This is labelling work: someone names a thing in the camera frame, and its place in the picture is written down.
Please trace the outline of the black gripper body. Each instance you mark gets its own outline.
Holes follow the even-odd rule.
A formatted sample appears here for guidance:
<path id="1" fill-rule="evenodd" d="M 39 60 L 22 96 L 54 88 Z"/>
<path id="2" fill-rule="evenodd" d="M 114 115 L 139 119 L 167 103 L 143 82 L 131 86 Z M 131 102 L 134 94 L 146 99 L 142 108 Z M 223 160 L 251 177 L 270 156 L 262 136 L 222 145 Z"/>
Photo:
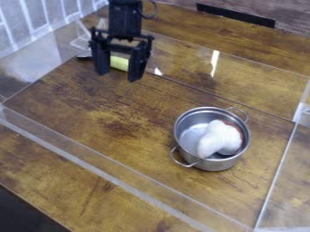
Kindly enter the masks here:
<path id="1" fill-rule="evenodd" d="M 150 57 L 154 37 L 142 34 L 142 21 L 151 19 L 155 14 L 143 13 L 142 0 L 110 0 L 108 28 L 91 28 L 90 47 L 92 57 L 110 56 L 110 52 L 130 53 Z M 129 43 L 141 39 L 137 47 L 114 43 L 118 39 Z"/>

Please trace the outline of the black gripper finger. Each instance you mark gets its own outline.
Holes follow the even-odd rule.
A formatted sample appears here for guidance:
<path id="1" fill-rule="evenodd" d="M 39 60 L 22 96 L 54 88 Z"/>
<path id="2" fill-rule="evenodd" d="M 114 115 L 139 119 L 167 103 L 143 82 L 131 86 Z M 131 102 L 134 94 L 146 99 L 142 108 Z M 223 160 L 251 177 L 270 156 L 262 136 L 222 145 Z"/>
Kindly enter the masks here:
<path id="1" fill-rule="evenodd" d="M 129 63 L 129 81 L 134 82 L 143 77 L 150 58 L 150 48 L 147 42 L 141 42 L 131 52 Z"/>
<path id="2" fill-rule="evenodd" d="M 104 75 L 110 72 L 110 51 L 100 42 L 91 41 L 90 47 L 96 73 Z"/>

